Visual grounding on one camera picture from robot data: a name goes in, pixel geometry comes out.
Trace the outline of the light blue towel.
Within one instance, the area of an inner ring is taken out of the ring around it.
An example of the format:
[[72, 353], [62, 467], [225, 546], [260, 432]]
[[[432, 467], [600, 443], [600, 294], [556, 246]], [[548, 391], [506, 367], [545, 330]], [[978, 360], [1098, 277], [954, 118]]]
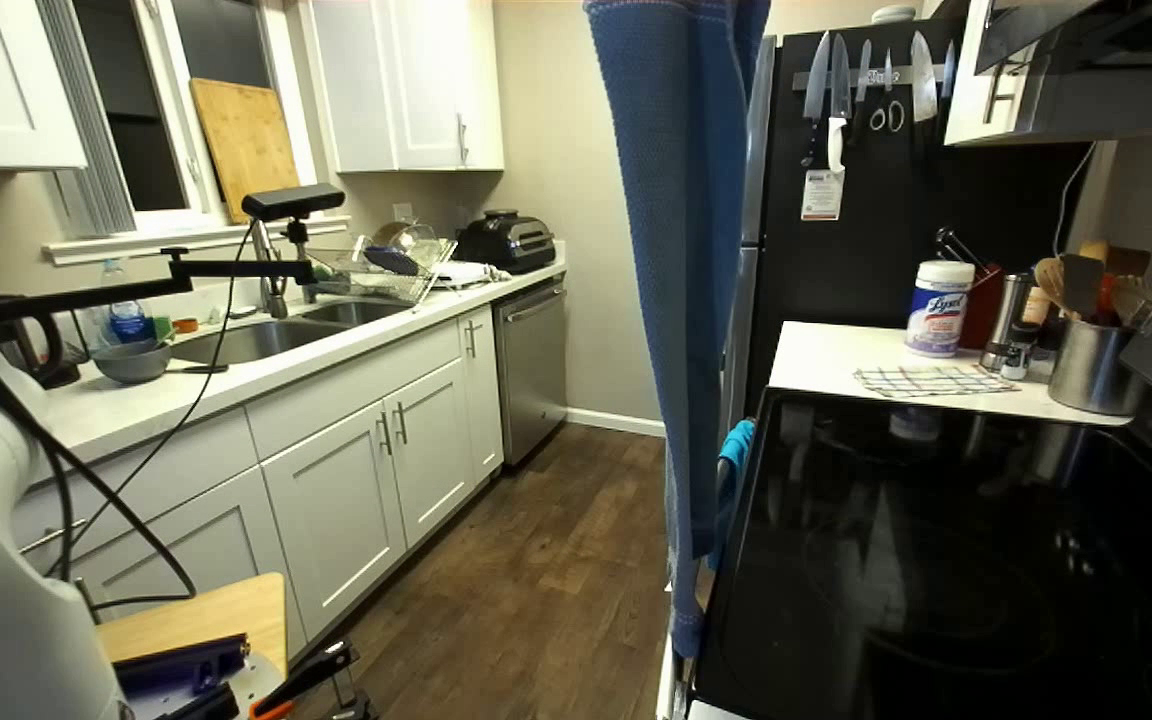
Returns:
[[773, 0], [583, 0], [667, 443], [670, 646], [698, 650], [719, 377], [738, 268], [748, 91]]

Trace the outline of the bright blue striped towel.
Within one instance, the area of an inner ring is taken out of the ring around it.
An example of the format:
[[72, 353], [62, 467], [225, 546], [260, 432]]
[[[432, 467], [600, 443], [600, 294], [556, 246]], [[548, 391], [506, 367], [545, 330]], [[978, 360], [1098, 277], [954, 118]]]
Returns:
[[719, 482], [719, 526], [731, 526], [736, 519], [736, 503], [748, 480], [748, 465], [757, 453], [757, 419], [743, 417], [728, 429], [725, 443], [719, 443], [719, 459], [716, 459], [716, 482]]

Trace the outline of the stainless steel electric stove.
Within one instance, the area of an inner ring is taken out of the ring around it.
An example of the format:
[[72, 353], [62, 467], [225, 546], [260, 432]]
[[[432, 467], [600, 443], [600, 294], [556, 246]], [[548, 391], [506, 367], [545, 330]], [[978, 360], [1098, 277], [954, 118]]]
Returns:
[[892, 327], [778, 327], [680, 720], [1152, 720], [1152, 311], [1126, 417], [944, 363]]

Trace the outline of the stainless dishwasher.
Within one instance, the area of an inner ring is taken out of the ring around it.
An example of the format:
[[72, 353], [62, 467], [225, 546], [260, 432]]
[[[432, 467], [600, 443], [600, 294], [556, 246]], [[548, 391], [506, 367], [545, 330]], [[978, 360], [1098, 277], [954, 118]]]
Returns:
[[518, 467], [565, 425], [565, 285], [495, 303], [502, 465]]

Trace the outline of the black waffle maker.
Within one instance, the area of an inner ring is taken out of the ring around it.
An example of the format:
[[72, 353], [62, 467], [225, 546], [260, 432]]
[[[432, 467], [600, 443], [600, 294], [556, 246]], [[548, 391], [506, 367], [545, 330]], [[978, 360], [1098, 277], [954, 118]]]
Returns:
[[455, 261], [476, 261], [518, 277], [548, 268], [556, 261], [556, 238], [539, 214], [482, 210], [455, 232]]

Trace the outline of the white sink base cabinets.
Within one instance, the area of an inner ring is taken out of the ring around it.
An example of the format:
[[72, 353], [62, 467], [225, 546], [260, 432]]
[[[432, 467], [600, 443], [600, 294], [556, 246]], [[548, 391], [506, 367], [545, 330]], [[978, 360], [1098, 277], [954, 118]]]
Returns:
[[68, 562], [106, 614], [277, 572], [305, 646], [499, 467], [493, 311], [305, 327], [220, 377], [92, 377], [44, 417], [86, 467], [15, 503], [33, 562]]

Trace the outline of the kitchen sink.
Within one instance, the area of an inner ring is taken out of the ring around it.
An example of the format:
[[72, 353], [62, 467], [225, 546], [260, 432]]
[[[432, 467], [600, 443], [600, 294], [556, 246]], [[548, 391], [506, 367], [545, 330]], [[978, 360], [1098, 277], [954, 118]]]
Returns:
[[199, 367], [253, 363], [253, 360], [269, 360], [269, 356], [329, 338], [337, 330], [371, 325], [371, 319], [388, 319], [394, 311], [399, 311], [399, 299], [329, 299], [320, 306], [306, 306], [282, 319], [248, 319], [248, 325], [228, 325], [220, 330], [174, 338], [168, 356], [182, 363], [199, 363]]

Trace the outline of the black refrigerator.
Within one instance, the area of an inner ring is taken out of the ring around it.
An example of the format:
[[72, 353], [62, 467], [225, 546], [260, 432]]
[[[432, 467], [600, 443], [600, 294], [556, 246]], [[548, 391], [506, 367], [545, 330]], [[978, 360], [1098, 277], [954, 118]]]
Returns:
[[[932, 54], [954, 49], [960, 34], [949, 21], [831, 32], [847, 41], [847, 52], [871, 41], [895, 59], [907, 59], [917, 32], [932, 41]], [[895, 131], [869, 127], [886, 91], [871, 91], [847, 118], [808, 118], [804, 70], [818, 34], [765, 34], [757, 49], [725, 371], [728, 425], [757, 412], [782, 319], [903, 330], [925, 261], [974, 268], [960, 348], [983, 353], [1005, 277], [1044, 254], [1068, 228], [1063, 201], [1078, 188], [1087, 161], [1083, 144], [949, 144], [951, 91], [932, 123]]]

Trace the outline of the white trivet mat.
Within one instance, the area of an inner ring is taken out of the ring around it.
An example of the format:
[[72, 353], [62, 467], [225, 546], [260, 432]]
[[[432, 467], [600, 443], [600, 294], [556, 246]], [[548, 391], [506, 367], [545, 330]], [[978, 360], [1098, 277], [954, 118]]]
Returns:
[[895, 400], [1011, 391], [1011, 380], [1001, 380], [971, 363], [857, 367], [857, 380], [869, 391]]

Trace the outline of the disinfecting wipes canister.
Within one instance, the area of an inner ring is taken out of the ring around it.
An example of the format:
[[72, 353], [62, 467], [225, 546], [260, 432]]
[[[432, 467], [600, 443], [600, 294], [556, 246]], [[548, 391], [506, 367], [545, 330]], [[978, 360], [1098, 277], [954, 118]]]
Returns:
[[960, 343], [974, 268], [967, 261], [925, 261], [907, 299], [907, 343], [949, 356]]

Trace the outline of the knives on magnetic strip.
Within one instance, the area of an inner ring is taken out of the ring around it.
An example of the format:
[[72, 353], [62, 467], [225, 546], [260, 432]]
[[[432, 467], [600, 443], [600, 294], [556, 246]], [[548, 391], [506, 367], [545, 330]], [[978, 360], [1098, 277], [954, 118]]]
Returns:
[[951, 91], [951, 74], [954, 49], [932, 54], [932, 41], [925, 32], [907, 41], [907, 59], [895, 59], [871, 41], [864, 41], [860, 52], [847, 52], [842, 34], [824, 32], [804, 70], [804, 116], [847, 118], [871, 91], [886, 91], [886, 102], [869, 116], [871, 131], [932, 123]]

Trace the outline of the wooden cutting board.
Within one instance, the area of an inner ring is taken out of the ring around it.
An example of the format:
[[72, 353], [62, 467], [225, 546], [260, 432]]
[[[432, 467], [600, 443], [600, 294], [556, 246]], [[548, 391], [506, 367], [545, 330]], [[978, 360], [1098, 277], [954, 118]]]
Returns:
[[248, 221], [242, 201], [253, 193], [299, 185], [282, 109], [272, 89], [196, 74], [190, 99], [231, 223]]

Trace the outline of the wooden stool with tools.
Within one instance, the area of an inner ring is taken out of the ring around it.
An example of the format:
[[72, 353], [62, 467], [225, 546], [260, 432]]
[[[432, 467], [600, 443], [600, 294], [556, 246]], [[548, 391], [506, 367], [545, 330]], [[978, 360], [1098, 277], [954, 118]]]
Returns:
[[131, 720], [293, 720], [312, 686], [353, 663], [344, 639], [289, 663], [281, 572], [106, 619], [101, 644]]

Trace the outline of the metal utensil crock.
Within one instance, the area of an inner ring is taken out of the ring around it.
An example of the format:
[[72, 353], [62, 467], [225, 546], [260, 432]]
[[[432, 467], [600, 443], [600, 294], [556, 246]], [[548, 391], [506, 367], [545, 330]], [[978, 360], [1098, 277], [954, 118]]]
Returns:
[[1126, 330], [1070, 316], [1056, 353], [1049, 394], [1063, 407], [1126, 417], [1138, 400], [1138, 380], [1120, 363]]

